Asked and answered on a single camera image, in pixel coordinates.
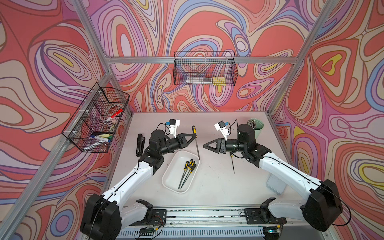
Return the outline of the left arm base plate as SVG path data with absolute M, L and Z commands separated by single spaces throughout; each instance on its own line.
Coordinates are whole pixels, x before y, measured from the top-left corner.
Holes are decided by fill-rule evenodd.
M 123 227 L 156 224 L 164 226 L 166 223 L 167 210 L 154 209 L 152 204 L 142 199 L 136 200 L 133 205 L 123 210 Z

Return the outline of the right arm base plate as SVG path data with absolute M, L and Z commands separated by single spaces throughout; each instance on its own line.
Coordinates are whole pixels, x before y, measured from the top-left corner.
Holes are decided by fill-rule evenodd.
M 268 209 L 270 203 L 276 198 L 269 198 L 264 201 L 259 208 L 248 208 L 241 212 L 241 216 L 246 218 L 248 225 L 257 224 L 276 224 L 284 225 L 287 223 L 286 218 L 276 218 Z

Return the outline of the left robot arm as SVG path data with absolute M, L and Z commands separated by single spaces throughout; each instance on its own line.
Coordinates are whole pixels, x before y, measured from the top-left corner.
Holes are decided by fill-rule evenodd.
M 80 232 L 93 240 L 114 240 L 123 228 L 132 224 L 151 225 L 164 221 L 155 215 L 153 205 L 139 199 L 125 207 L 132 194 L 151 178 L 164 163 L 164 155 L 188 147 L 197 137 L 196 127 L 191 134 L 169 138 L 162 130 L 154 130 L 149 146 L 144 150 L 134 169 L 115 186 L 101 195 L 93 194 L 87 201 Z

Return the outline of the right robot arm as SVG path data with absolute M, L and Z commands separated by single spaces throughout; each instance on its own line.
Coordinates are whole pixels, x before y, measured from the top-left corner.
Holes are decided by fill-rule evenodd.
M 290 186 L 300 196 L 297 201 L 269 198 L 260 206 L 263 221 L 290 218 L 306 221 L 314 229 L 325 232 L 343 212 L 337 185 L 331 180 L 321 181 L 282 161 L 267 147 L 257 143 L 255 131 L 247 124 L 238 126 L 237 138 L 219 138 L 203 147 L 217 154 L 239 152 L 254 166 L 269 172 L 281 186 Z

